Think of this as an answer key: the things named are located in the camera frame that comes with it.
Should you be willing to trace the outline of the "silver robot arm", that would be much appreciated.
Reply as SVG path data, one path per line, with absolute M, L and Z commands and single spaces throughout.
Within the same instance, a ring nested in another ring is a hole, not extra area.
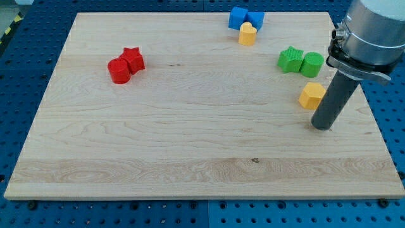
M 386 85 L 404 54 L 404 0 L 353 0 L 332 32 L 327 65 Z

